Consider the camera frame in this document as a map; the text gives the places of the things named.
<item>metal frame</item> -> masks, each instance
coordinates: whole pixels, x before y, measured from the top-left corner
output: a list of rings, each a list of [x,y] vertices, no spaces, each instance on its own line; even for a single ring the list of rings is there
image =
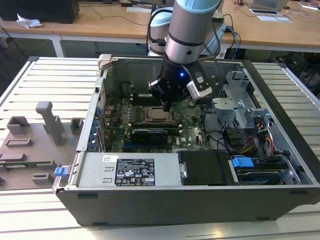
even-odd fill
[[[61,45],[61,40],[65,41],[91,41],[91,42],[107,42],[107,43],[134,43],[145,44],[144,38],[127,38],[127,37],[108,37],[108,36],[83,36],[83,35],[63,35],[63,34],[42,34],[28,32],[9,32],[13,38],[23,39],[48,39],[51,40],[54,46],[56,56],[63,58],[65,56],[64,49]],[[0,37],[7,37],[5,32],[0,32]],[[221,51],[225,51],[230,47],[230,43],[221,43]],[[263,44],[241,44],[243,49],[268,50],[268,51],[288,51],[288,52],[305,52],[305,53],[320,53],[320,47],[296,47],[296,46],[274,46]]]

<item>warning label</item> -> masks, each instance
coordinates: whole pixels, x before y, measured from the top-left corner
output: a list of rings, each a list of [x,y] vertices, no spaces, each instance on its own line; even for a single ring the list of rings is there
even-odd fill
[[[154,159],[118,159],[115,174],[117,186],[156,185]]]

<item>paper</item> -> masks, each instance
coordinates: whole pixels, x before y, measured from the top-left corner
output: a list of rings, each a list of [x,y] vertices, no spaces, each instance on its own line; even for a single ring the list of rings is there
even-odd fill
[[[292,21],[287,17],[281,16],[258,16],[261,21],[267,22],[279,22],[279,23],[292,23]]]
[[[42,26],[40,21],[37,19],[29,20],[29,19],[26,19],[26,18],[20,16],[19,14],[16,14],[16,15],[18,16],[18,19],[16,22],[23,28],[29,29],[29,28]]]

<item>gray plastic part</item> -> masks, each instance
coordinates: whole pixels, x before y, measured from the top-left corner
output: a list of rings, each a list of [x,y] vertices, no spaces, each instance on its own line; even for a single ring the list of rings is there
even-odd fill
[[[50,163],[38,163],[36,166],[41,170],[54,170],[58,165],[52,160]]]
[[[26,159],[23,165],[27,163],[31,164],[27,164],[28,167],[22,167],[21,163],[19,163],[21,161],[16,162],[16,164],[13,164],[15,162],[10,162],[11,165],[16,165],[16,167],[6,168],[5,165],[7,163],[0,162],[0,176],[5,179],[5,184],[0,187],[0,190],[49,189],[52,187],[50,183],[36,185],[32,181],[32,178],[34,173],[50,173],[52,176],[54,174],[54,164],[52,168],[47,166],[47,169],[38,167],[37,164],[48,164],[54,161],[58,167],[60,165],[68,166],[74,161],[79,135],[72,134],[69,123],[63,123],[62,126],[64,144],[61,146],[55,145],[52,137],[46,133],[43,123],[30,123],[29,126],[23,128],[25,135],[12,135],[11,132],[8,133],[4,142],[7,140],[30,138],[32,145],[8,147],[2,144],[0,154],[24,153]]]
[[[15,153],[15,154],[1,154],[1,162],[22,162],[26,160],[27,156],[24,153]]]
[[[20,138],[20,139],[7,139],[4,141],[4,144],[10,147],[28,147],[32,145],[30,138]]]
[[[6,173],[8,169],[4,165],[0,165],[0,173]]]
[[[63,137],[61,134],[62,123],[59,117],[54,117],[52,114],[52,103],[50,101],[40,101],[35,111],[42,115],[43,120],[46,125],[46,132],[49,132],[56,146],[61,146],[63,144]]]
[[[83,118],[72,118],[70,122],[70,128],[72,134],[81,134],[82,127],[84,126],[84,119]]]
[[[54,178],[50,173],[34,173],[32,181],[35,184],[53,184]]]
[[[26,133],[23,127],[29,126],[29,123],[24,116],[13,116],[6,126],[12,135],[24,135]]]
[[[53,116],[53,117],[54,117],[54,121],[56,122],[56,127],[58,128],[58,130],[60,132],[62,132],[64,130],[64,126],[61,123],[60,117],[59,116]],[[46,134],[50,134],[50,132],[49,132],[49,130],[47,128],[47,125],[44,124],[43,127],[44,127],[44,130],[45,130]]]

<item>desk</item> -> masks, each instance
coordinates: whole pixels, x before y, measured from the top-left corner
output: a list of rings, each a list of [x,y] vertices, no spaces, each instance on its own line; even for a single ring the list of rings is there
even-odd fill
[[[231,0],[224,1],[222,11],[232,16],[234,29],[241,35],[243,49],[320,53],[320,13],[301,7],[297,1],[290,1],[288,5],[291,9],[283,9],[283,15],[297,10],[306,12],[308,17],[292,13],[289,15],[293,16],[290,17],[293,23],[261,21],[248,6],[238,7]],[[225,21],[231,26],[229,16]],[[222,43],[232,41],[231,33],[223,36]]]
[[[232,15],[234,29],[241,35],[241,47],[244,49],[320,53],[320,14],[314,10],[302,8],[295,1],[290,2],[289,6],[294,10],[308,13],[308,17],[298,18],[298,14],[292,14],[293,23],[261,21],[256,16],[248,17],[240,10],[235,10],[237,5],[231,0],[224,2],[222,11],[224,14]],[[92,8],[103,17],[121,16],[141,25],[121,17],[101,19]],[[30,29],[20,27],[15,21],[0,21],[0,24],[15,38],[51,40],[57,57],[64,56],[61,40],[140,44],[146,42],[147,27],[145,25],[150,19],[149,13],[127,12],[127,9],[120,5],[93,6],[92,8],[80,6],[79,14],[73,24],[44,22],[42,27]],[[254,15],[246,5],[240,6],[239,9],[248,15]],[[225,21],[231,25],[228,16]],[[6,36],[0,29],[0,37]],[[221,49],[227,49],[232,41],[231,33],[226,33],[222,39]]]
[[[275,63],[254,66],[320,158],[320,102],[290,70]],[[99,75],[95,58],[27,61],[0,98],[0,140],[7,136],[6,125],[12,116],[43,123],[35,111],[38,101],[52,101],[53,114],[62,122],[84,118]],[[264,104],[259,95],[256,98]],[[320,203],[299,206],[277,221],[81,227],[52,189],[0,191],[0,219],[0,239],[6,240],[56,240],[61,236],[75,240],[318,240],[320,235]]]

